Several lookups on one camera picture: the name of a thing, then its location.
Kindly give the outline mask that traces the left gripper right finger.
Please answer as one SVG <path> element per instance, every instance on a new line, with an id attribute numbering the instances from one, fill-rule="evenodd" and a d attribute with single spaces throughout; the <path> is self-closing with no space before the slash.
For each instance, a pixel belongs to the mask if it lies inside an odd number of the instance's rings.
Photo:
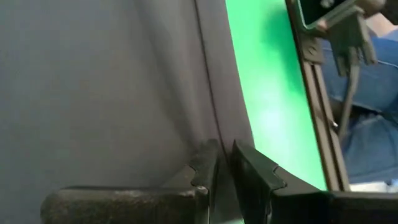
<path id="1" fill-rule="evenodd" d="M 398 194 L 319 190 L 241 141 L 231 171 L 245 224 L 398 224 Z"/>

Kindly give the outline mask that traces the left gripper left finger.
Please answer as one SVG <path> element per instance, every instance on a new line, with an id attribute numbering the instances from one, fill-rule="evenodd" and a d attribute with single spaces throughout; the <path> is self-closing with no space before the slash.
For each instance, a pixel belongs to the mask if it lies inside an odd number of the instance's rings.
<path id="1" fill-rule="evenodd" d="M 42 224 L 210 224 L 219 151 L 217 140 L 201 145 L 189 167 L 188 187 L 62 188 L 41 204 Z"/>

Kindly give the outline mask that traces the black garment with drawstring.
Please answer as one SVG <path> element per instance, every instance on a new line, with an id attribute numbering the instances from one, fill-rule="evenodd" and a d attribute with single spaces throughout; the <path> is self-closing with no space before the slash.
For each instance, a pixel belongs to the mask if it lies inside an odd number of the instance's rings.
<path id="1" fill-rule="evenodd" d="M 210 139 L 254 141 L 226 0 L 0 0 L 0 224 L 163 185 Z"/>

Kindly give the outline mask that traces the person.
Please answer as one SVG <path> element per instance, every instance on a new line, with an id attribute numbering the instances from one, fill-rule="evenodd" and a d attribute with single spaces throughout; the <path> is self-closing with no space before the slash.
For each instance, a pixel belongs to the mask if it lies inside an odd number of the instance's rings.
<path id="1" fill-rule="evenodd" d="M 351 184 L 398 185 L 398 25 L 377 15 L 366 26 L 378 63 L 361 64 L 340 146 Z"/>

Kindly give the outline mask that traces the green table mat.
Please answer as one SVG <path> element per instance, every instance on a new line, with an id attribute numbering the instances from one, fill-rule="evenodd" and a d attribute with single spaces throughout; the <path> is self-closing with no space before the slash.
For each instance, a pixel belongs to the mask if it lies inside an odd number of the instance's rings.
<path id="1" fill-rule="evenodd" d="M 226 0 L 252 141 L 241 141 L 327 191 L 285 0 Z"/>

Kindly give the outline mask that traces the black aluminium table frame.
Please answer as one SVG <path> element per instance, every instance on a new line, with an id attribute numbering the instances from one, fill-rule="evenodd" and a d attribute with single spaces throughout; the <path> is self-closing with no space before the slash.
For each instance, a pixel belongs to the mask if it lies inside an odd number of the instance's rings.
<path id="1" fill-rule="evenodd" d="M 335 132 L 333 114 L 322 74 L 321 64 L 325 60 L 323 50 L 318 38 L 300 28 L 300 16 L 296 10 L 296 2 L 297 0 L 285 0 L 327 189 L 348 191 L 348 175 L 341 153 L 340 141 Z"/>

